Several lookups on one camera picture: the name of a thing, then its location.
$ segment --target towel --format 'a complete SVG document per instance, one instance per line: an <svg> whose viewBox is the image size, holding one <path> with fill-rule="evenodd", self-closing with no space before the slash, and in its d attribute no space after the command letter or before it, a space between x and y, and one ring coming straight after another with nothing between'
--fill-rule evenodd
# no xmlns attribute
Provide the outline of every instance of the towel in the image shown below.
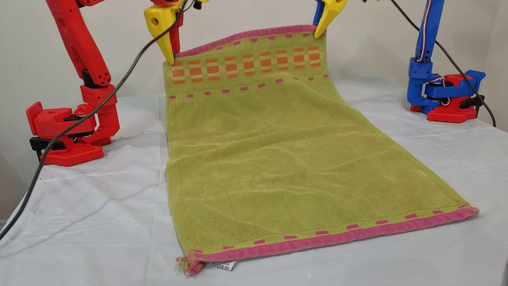
<svg viewBox="0 0 508 286"><path fill-rule="evenodd" d="M189 274L475 215L337 93L315 26L256 30L164 63L168 197Z"/></svg>

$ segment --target wire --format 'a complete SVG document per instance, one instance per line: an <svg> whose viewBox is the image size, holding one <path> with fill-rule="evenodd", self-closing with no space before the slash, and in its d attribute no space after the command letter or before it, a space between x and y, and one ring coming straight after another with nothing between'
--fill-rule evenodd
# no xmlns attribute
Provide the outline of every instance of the wire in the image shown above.
<svg viewBox="0 0 508 286"><path fill-rule="evenodd" d="M183 4L182 4L182 11L183 8L185 8L186 4L187 4L187 1L188 0L183 0ZM106 105L106 103L108 103L108 101L116 94L116 92L118 92L118 90L120 89L120 87L122 87L122 85L125 83L125 81L127 80L127 78L131 75L132 71L134 70L134 68L136 67L136 65L138 64L138 61L139 59L141 58L141 56L146 52L146 50L151 46L153 45L157 40L159 40L160 38L162 38L165 34L167 34L169 31L171 31L175 26L176 24L178 23L178 20L180 19L180 17L183 15L183 12L182 13L178 13L178 15L176 16L176 19L175 19L175 22L169 27L167 28L164 32L162 32L160 35L158 35L157 37L155 37L153 40L151 40L150 42L148 42L148 44L146 44L142 49L141 51L139 52L139 54L136 56L136 58L134 59L134 62L132 63L131 67L129 68L129 70L127 71L127 73L125 74L125 76L122 78L122 80L118 83L118 85L116 86L116 88L113 90L113 92L101 103L99 104L92 112L90 112L89 114L87 114L86 116L84 116L83 118L81 118L79 121L77 121L76 123L74 123L73 125L71 125L69 128L67 128L66 130L62 131L62 133L60 133L59 135L57 135L55 138L53 138L53 140L51 140L51 142L48 144L48 147L46 147L46 150L44 151L42 157L41 157L41 161L39 162L39 165L37 166L37 170L35 171L35 174L34 174L34 177L32 178L32 181L30 183L30 186L28 188L28 191L26 192L26 195L23 199L23 202L21 203L21 206L19 207L18 211L16 212L16 214L14 215L14 217L12 218L12 220L9 222L9 224L7 224L7 226L4 228L4 231L0 234L0 241L5 237L5 235L9 232L9 230L11 230L11 228L14 226L14 224L17 222L17 220L19 219L19 217L21 216L21 214L23 213L26 205L28 204L28 201L30 200L30 197L31 197L31 194L32 192L34 191L34 187L35 187L35 184L37 182L37 179L39 178L39 175L41 174L41 170L42 170L42 167L44 166L44 162L46 161L46 158L48 157L48 153L49 151L51 150L51 148L53 147L53 145L58 141L58 139L60 139L62 136L66 135L69 131L71 131L72 129L76 128L78 125L80 125L81 123L83 123L85 120L87 120L88 118L94 116L97 111L99 111L99 109L101 109L104 105Z"/></svg>
<svg viewBox="0 0 508 286"><path fill-rule="evenodd" d="M418 62L423 62L425 57L425 48L427 45L427 24L429 22L429 14L430 14L430 7L432 5L432 0L427 1L427 11L425 12L425 18L423 19L423 48L422 48L422 56L420 59L418 59Z"/></svg>
<svg viewBox="0 0 508 286"><path fill-rule="evenodd" d="M420 28L418 28L415 23L413 21L411 21L411 19L409 18L409 16L404 12L404 10L402 8L400 8L400 6L397 4L397 2L395 2L395 0L390 0L392 1L393 5L395 5L395 7L397 7L397 9L399 10L399 12L402 14L402 16L404 16L404 18L406 18L406 20L418 31L420 31ZM473 84L471 83L471 81L469 81L469 79L467 78L467 76L464 74L464 72L459 68L459 66L457 65L457 63L452 59L452 57L450 56L450 54L444 49L444 47L436 40L435 41L436 45L443 51L443 53L445 53L446 57L448 58L448 60L450 60L450 62L452 63L452 65L457 69L457 71L459 71L460 75L462 75L462 77L466 80L467 84L469 85L469 87L471 87L474 91L474 94L476 94L476 96L478 97L478 99L482 102L482 104L485 106L485 109L489 112L489 115L490 115L490 118L492 119L492 126L493 127L496 127L496 118L494 117L494 114L492 113L492 111L490 110L489 106L485 103L485 101L483 100L483 98L480 96L480 94L478 93L478 91L474 88Z"/></svg>
<svg viewBox="0 0 508 286"><path fill-rule="evenodd" d="M189 10L190 8L192 8L192 6L194 5L195 1L196 0L192 0L192 3L190 4L190 6L188 8L186 8L185 10L183 10L183 12L185 12L185 11Z"/></svg>

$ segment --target white plastic sheet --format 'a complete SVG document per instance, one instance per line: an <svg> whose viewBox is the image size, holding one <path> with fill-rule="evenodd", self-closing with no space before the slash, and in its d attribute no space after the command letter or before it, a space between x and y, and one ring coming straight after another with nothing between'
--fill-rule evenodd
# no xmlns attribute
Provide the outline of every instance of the white plastic sheet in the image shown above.
<svg viewBox="0 0 508 286"><path fill-rule="evenodd" d="M121 130L103 159L43 169L21 219L0 243L0 285L499 285L508 259L508 134L470 120L408 112L405 89L336 81L373 124L440 175L480 215L427 230L211 265L196 277L166 193L165 97L120 98Z"/></svg>

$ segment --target towel care label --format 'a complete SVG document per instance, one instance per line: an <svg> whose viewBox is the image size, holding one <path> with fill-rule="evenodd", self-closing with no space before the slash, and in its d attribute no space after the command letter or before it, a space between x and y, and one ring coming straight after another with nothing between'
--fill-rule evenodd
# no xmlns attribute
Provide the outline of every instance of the towel care label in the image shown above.
<svg viewBox="0 0 508 286"><path fill-rule="evenodd" d="M238 262L238 260L237 261L228 261L228 262L212 262L210 264L215 267L222 268L224 270L232 271L233 267L235 267L237 262Z"/></svg>

